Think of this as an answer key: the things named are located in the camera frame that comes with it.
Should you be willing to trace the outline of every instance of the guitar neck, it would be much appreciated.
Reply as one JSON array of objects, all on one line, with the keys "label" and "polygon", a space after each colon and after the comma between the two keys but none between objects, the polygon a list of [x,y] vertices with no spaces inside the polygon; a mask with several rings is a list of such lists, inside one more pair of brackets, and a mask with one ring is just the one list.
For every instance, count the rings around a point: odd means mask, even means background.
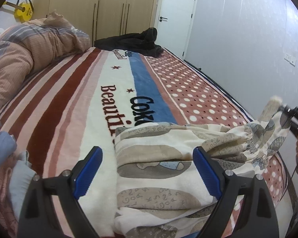
[{"label": "guitar neck", "polygon": [[14,4],[14,3],[4,2],[4,4],[9,5],[9,6],[12,6],[13,8],[16,8],[16,9],[22,11],[22,12],[25,11],[25,7],[21,7],[19,5]]}]

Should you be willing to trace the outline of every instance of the ukulele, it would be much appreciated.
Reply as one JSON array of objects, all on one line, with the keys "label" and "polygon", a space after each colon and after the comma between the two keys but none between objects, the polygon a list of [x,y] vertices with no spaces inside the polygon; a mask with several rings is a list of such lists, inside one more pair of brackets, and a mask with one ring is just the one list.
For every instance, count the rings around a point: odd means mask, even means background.
[{"label": "ukulele", "polygon": [[14,17],[19,19],[21,23],[31,20],[33,10],[30,3],[22,2],[20,5],[4,2],[3,5],[9,5],[15,8]]}]

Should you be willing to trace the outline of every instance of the bed sheet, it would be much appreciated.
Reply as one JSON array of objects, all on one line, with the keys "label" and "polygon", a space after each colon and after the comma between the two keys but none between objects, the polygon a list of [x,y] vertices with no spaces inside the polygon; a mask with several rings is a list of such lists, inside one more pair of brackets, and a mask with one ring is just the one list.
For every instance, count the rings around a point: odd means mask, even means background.
[{"label": "bed sheet", "polygon": [[[114,236],[117,166],[114,132],[144,122],[215,123],[240,126],[252,118],[201,72],[167,50],[145,57],[123,50],[90,48],[47,67],[29,80],[0,111],[2,130],[14,135],[18,150],[27,149],[33,169],[43,177],[72,169],[93,146],[104,157],[87,195],[79,203],[101,237]],[[286,174],[278,155],[263,174],[277,205]],[[71,231],[57,199],[64,233]],[[235,226],[238,204],[225,235]]]}]

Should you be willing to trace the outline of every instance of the wooden wardrobe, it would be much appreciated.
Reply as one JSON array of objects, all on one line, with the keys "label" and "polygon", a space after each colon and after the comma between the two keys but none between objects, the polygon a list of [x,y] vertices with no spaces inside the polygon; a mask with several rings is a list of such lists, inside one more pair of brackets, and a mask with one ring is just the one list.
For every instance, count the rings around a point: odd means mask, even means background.
[{"label": "wooden wardrobe", "polygon": [[140,33],[154,25],[158,0],[33,0],[33,19],[56,10],[95,39]]}]

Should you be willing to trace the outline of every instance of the metal screw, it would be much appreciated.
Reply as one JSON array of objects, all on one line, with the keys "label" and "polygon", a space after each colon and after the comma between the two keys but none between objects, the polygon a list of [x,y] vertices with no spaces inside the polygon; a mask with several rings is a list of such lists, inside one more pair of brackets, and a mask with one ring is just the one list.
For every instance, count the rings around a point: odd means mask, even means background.
[{"label": "metal screw", "polygon": [[227,169],[227,170],[225,170],[225,174],[227,176],[232,176],[234,174],[234,172],[232,170]]},{"label": "metal screw", "polygon": [[71,174],[71,170],[64,170],[63,172],[62,172],[62,175],[63,176],[69,176]]},{"label": "metal screw", "polygon": [[257,178],[257,180],[263,180],[263,176],[262,175],[260,175],[260,174],[256,174],[256,178]]},{"label": "metal screw", "polygon": [[39,179],[40,179],[40,176],[39,175],[35,175],[32,178],[33,181],[38,181]]}]

